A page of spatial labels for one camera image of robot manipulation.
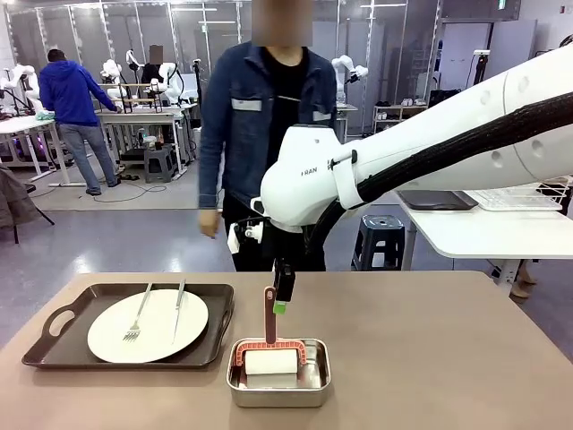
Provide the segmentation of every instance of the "tray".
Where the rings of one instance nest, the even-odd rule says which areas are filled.
[[[477,202],[463,191],[398,191],[406,206],[415,211],[469,211]]]
[[[120,300],[145,291],[147,284],[97,284],[86,288],[70,305],[54,311],[42,328],[40,339],[22,358],[22,363],[42,369],[148,369],[201,370],[217,358],[221,341],[231,321],[234,290],[224,284],[186,284],[185,291],[199,296],[209,308],[203,333],[187,348],[173,356],[143,364],[108,363],[88,348],[88,330],[98,316]],[[153,289],[178,289],[178,284],[153,284]],[[50,333],[56,317],[72,311],[57,336]]]
[[[247,386],[244,365],[233,366],[233,356],[241,339],[231,348],[227,385],[233,401],[241,408],[319,408],[329,397],[331,373],[329,352],[318,339],[301,339],[306,346],[306,365],[299,367],[297,388],[254,389]]]

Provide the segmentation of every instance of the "fork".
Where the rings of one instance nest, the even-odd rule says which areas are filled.
[[[153,285],[152,282],[150,282],[147,285],[147,288],[145,289],[145,294],[143,295],[143,299],[141,300],[140,309],[137,311],[137,315],[135,315],[135,321],[133,321],[132,326],[124,335],[124,340],[126,342],[133,342],[133,341],[137,340],[137,338],[139,337],[139,335],[141,333],[140,326],[137,324],[137,322],[140,320],[141,311],[143,310],[143,307],[145,306],[145,302],[147,302],[147,298],[150,295],[152,285]]]

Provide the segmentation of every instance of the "blue hoodie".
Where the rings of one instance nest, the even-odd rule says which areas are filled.
[[[44,108],[56,112],[57,123],[98,125],[90,92],[106,108],[117,110],[90,72],[74,61],[49,63],[39,73],[39,97]]]

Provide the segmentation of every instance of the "black t-shirt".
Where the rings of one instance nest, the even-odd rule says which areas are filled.
[[[277,61],[267,48],[261,50],[261,56],[275,91],[267,155],[267,168],[270,168],[277,162],[288,127],[298,124],[298,108],[308,72],[308,50],[303,48],[303,59],[293,66]]]

